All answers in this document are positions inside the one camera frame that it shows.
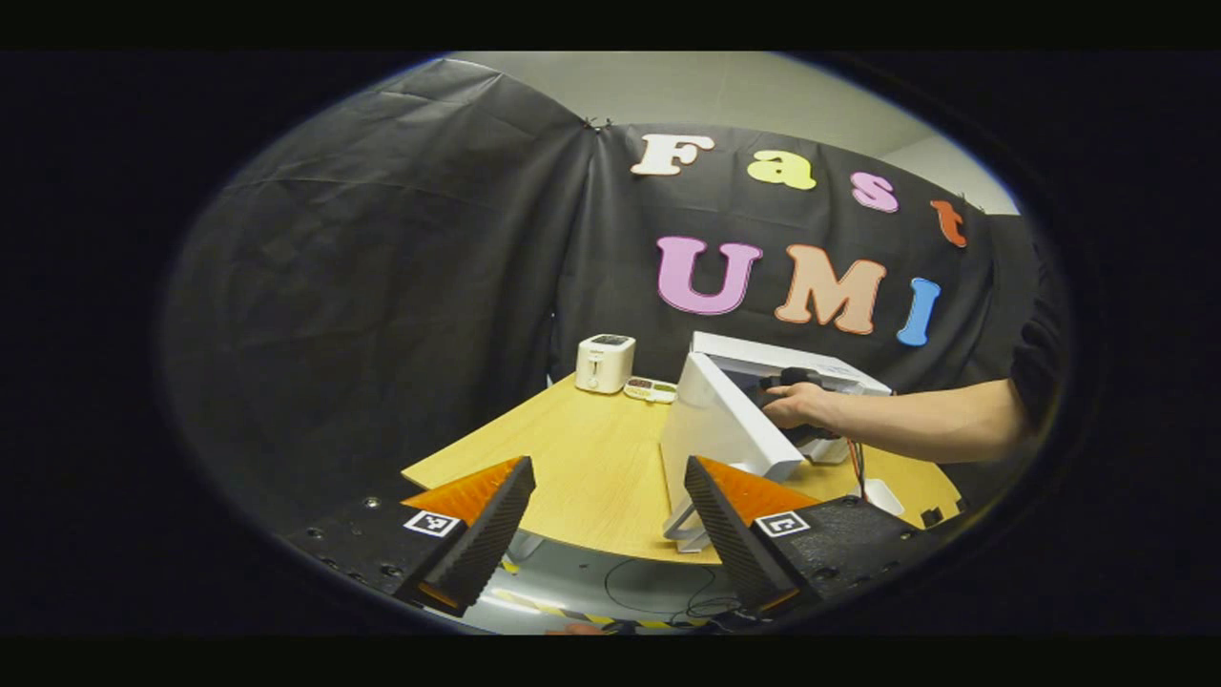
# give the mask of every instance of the white letter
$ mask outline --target white letter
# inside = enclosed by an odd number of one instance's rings
[[[678,157],[684,165],[695,161],[698,145],[705,150],[712,150],[713,142],[707,135],[670,135],[668,133],[650,133],[645,135],[645,157],[639,164],[631,166],[632,173],[652,173],[673,176],[679,173],[679,166],[672,164]]]

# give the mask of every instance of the white toaster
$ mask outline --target white toaster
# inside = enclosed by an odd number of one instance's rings
[[[618,394],[631,377],[636,339],[600,333],[576,348],[576,388],[597,394]]]

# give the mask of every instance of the floor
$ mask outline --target floor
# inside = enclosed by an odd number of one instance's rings
[[[628,559],[543,542],[519,565],[497,569],[460,622],[497,635],[542,635],[574,622],[606,627],[620,621],[628,633],[675,635],[735,606],[720,566]]]

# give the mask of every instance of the yellow letter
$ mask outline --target yellow letter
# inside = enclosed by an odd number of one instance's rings
[[[755,153],[757,162],[746,167],[746,173],[767,183],[783,183],[790,188],[810,190],[818,182],[810,168],[810,160],[784,150],[759,150]]]

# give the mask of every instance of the wooden table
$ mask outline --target wooden table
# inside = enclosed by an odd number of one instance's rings
[[[581,392],[569,376],[479,431],[403,471],[432,489],[515,456],[530,456],[536,488],[520,530],[573,547],[684,564],[720,563],[712,547],[680,554],[662,537],[670,515],[658,438],[670,406],[623,394]],[[882,480],[902,504],[899,517],[923,528],[919,514],[958,515],[958,492],[933,464],[866,447],[867,477]],[[785,482],[819,500],[856,487],[850,461],[803,464]]]

